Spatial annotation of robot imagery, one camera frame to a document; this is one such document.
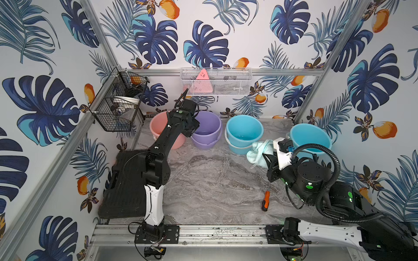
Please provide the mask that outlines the mint green microfiber cloth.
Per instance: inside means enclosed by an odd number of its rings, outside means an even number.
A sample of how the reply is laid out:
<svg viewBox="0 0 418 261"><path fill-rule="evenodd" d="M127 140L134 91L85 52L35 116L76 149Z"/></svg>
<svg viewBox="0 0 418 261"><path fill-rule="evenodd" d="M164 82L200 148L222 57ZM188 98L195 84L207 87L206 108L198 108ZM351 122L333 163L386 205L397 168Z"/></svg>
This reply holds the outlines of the mint green microfiber cloth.
<svg viewBox="0 0 418 261"><path fill-rule="evenodd" d="M267 163L263 154L273 155L273 152L274 147L272 140L254 142L250 151L246 154L247 161L252 164L250 168L254 169L256 166L267 168Z"/></svg>

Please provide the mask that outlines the purple plastic bucket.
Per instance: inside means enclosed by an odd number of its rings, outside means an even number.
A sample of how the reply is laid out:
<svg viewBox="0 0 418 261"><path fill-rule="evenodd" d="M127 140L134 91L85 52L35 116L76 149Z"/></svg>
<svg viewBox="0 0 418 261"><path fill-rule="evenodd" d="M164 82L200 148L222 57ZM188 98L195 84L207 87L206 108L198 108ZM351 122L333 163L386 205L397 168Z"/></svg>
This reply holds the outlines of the purple plastic bucket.
<svg viewBox="0 0 418 261"><path fill-rule="evenodd" d="M200 125L193 133L191 139L194 145L201 150L209 150L221 138L222 122L218 115L213 112L201 111L196 116Z"/></svg>

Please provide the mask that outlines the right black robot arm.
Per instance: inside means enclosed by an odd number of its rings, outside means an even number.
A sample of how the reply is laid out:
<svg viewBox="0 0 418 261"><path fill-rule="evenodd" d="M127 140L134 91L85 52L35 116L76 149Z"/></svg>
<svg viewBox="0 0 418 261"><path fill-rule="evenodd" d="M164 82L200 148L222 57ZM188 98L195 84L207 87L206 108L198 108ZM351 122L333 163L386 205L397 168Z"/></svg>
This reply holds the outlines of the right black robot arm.
<svg viewBox="0 0 418 261"><path fill-rule="evenodd" d="M279 241L301 244L310 241L340 243L364 251L375 261L415 261L418 247L415 228L379 211L351 185L338 181L341 164L329 149L334 168L317 162L317 156L298 158L299 149L285 153L264 154L270 182L281 180L286 191L293 192L305 206L314 206L335 225L315 225L288 217Z"/></svg>

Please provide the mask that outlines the black ribbed case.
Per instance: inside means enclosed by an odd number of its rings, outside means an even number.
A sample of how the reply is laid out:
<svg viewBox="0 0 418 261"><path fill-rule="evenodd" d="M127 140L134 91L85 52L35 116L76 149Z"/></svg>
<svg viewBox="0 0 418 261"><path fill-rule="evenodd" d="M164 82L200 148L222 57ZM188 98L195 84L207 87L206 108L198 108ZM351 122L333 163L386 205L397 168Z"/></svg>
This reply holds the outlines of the black ribbed case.
<svg viewBox="0 0 418 261"><path fill-rule="evenodd" d="M150 194L161 189L170 177L167 156L151 150L119 152L112 167L110 184L103 193L98 214L102 219L147 217Z"/></svg>

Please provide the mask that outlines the orange handled screwdriver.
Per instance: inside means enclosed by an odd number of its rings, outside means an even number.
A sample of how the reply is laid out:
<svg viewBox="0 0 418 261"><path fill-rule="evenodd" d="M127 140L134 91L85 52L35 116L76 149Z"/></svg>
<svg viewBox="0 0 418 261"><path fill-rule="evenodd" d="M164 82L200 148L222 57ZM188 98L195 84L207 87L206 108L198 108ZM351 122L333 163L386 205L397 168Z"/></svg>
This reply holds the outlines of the orange handled screwdriver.
<svg viewBox="0 0 418 261"><path fill-rule="evenodd" d="M262 201L261 209L262 209L263 212L267 212L268 208L269 208L269 205L270 205L270 194L271 194L270 186L271 186L271 184L268 185L268 188L265 192L265 195L264 195L264 198L263 198L263 201Z"/></svg>

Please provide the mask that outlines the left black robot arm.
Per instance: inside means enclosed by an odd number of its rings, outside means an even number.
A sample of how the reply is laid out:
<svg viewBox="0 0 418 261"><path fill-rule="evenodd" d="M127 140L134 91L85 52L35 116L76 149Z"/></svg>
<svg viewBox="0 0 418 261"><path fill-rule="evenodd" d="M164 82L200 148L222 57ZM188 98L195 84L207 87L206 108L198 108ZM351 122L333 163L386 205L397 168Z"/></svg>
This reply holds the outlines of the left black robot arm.
<svg viewBox="0 0 418 261"><path fill-rule="evenodd" d="M164 238L163 191L171 174L169 152L181 134L190 137L197 130L198 111L196 102L189 99L178 101L174 109L165 113L167 122L156 141L138 155L138 170L146 195L145 217L137 232L143 238L141 242L159 243Z"/></svg>

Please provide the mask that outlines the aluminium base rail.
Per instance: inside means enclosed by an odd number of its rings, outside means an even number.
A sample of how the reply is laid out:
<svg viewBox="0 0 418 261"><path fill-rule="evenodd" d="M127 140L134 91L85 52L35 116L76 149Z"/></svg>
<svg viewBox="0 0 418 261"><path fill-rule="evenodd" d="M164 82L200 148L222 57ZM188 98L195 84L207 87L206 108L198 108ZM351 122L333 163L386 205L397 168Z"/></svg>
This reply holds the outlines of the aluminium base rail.
<svg viewBox="0 0 418 261"><path fill-rule="evenodd" d="M343 246L358 249L361 231L355 226L331 226L300 221L282 225L168 225L167 235L159 243L136 235L136 225L97 225L91 246L178 246L178 247L256 247L286 246L295 236L295 244Z"/></svg>

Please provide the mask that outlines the pink triangular sponge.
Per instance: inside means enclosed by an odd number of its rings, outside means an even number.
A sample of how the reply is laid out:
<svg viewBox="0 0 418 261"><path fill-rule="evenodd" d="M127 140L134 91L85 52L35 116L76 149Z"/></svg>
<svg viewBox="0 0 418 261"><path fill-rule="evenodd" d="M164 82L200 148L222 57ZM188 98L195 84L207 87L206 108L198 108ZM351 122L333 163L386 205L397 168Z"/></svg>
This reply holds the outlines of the pink triangular sponge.
<svg viewBox="0 0 418 261"><path fill-rule="evenodd" d="M202 69L195 80L192 80L189 88L189 93L192 95L211 94L213 93L213 86L206 69Z"/></svg>

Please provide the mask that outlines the teal bucket with white handle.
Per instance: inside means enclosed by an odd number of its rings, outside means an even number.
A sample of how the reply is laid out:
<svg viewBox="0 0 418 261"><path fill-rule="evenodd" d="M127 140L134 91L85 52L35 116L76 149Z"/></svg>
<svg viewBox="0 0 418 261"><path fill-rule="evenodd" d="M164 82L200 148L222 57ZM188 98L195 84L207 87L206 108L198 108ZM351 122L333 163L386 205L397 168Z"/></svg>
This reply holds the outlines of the teal bucket with white handle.
<svg viewBox="0 0 418 261"><path fill-rule="evenodd" d="M230 118L225 126L224 136L229 149L238 155L247 154L252 144L261 139L264 133L262 123L248 115Z"/></svg>

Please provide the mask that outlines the teal bucket on wall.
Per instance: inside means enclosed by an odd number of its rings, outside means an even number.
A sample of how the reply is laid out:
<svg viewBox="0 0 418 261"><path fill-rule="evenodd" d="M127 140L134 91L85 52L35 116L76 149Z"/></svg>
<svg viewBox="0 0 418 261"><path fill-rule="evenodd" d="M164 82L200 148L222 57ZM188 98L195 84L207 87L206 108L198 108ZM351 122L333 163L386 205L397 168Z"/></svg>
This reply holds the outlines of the teal bucket on wall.
<svg viewBox="0 0 418 261"><path fill-rule="evenodd" d="M288 136L294 148L304 144L320 144L328 149L332 148L332 140L321 128L311 124L298 124L291 128Z"/></svg>

